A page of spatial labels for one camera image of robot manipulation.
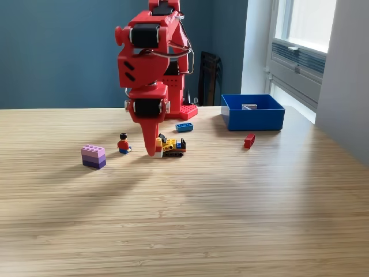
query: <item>white wall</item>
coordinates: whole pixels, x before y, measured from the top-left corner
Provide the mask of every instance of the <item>white wall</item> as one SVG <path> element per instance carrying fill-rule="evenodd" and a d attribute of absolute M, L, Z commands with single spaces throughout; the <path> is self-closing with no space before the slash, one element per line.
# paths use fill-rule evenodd
<path fill-rule="evenodd" d="M 369 0 L 337 0 L 316 125 L 369 166 Z"/>
<path fill-rule="evenodd" d="M 264 93 L 266 55 L 273 0 L 248 0 L 242 94 Z"/>

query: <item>pink lego brick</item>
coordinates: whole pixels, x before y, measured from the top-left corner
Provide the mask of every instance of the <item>pink lego brick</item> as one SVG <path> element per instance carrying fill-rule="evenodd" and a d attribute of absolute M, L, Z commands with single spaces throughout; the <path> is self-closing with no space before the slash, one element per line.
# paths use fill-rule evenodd
<path fill-rule="evenodd" d="M 81 154 L 85 156 L 99 158 L 105 155 L 105 148 L 88 144 L 81 148 Z"/>

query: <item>lego vehicle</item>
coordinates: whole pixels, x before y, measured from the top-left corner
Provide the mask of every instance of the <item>lego vehicle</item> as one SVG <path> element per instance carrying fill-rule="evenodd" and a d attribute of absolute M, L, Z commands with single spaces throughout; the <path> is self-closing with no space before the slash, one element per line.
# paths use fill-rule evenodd
<path fill-rule="evenodd" d="M 154 157 L 182 157 L 186 153 L 186 142 L 182 138 L 180 142 L 174 138 L 166 138 L 159 134 L 156 139 L 156 150 Z"/>

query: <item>blue box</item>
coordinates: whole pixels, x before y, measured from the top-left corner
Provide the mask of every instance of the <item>blue box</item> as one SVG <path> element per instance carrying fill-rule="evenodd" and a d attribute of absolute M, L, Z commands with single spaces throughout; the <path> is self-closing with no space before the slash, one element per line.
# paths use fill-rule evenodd
<path fill-rule="evenodd" d="M 257 104 L 257 110 L 242 110 Z M 221 97 L 221 114 L 230 131 L 271 131 L 283 128 L 285 109 L 269 94 L 229 94 Z"/>
<path fill-rule="evenodd" d="M 192 131 L 194 129 L 194 125 L 192 125 L 192 123 L 177 124 L 175 125 L 175 129 L 178 133 Z"/>

